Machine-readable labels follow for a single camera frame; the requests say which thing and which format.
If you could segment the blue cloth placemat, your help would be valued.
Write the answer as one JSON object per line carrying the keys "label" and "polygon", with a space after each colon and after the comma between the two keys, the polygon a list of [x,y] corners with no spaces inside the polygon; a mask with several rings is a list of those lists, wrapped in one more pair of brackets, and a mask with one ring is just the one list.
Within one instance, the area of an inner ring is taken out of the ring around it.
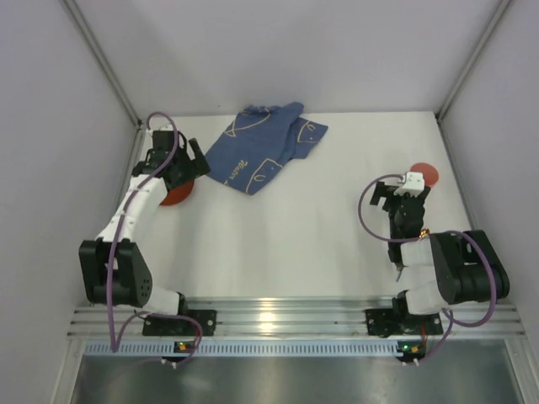
{"label": "blue cloth placemat", "polygon": [[257,194],[285,167],[308,157],[328,131],[302,117],[304,105],[248,106],[239,112],[205,155],[214,181]]}

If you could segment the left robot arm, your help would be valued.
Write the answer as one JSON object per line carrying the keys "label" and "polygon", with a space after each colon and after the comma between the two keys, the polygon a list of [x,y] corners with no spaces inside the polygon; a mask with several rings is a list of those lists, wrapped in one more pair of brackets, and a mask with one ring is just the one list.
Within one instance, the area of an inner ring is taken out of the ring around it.
{"label": "left robot arm", "polygon": [[210,166],[195,138],[172,130],[155,130],[151,138],[152,147],[132,169],[128,189],[109,224],[79,247],[84,289],[93,304],[185,316],[189,311],[185,296],[154,283],[138,242],[147,234],[157,208],[172,205],[174,192],[189,192]]}

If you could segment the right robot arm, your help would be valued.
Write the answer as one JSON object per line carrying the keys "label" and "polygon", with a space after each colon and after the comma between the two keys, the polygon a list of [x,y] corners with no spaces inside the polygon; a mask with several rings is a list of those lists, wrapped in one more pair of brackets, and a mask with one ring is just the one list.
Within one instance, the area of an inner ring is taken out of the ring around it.
{"label": "right robot arm", "polygon": [[[482,230],[428,233],[424,229],[424,203],[430,187],[423,180],[415,185],[397,174],[383,175],[367,185],[373,188],[370,204],[383,199],[389,237],[382,237],[365,223],[363,202],[358,202],[360,224],[377,240],[387,243],[391,263],[399,271],[425,266],[434,278],[418,287],[404,290],[392,299],[392,315],[398,322],[423,320],[443,312],[451,322],[466,328],[481,327],[493,316],[498,300],[510,291],[509,275]],[[488,309],[475,322],[454,319],[453,306],[486,302]]]}

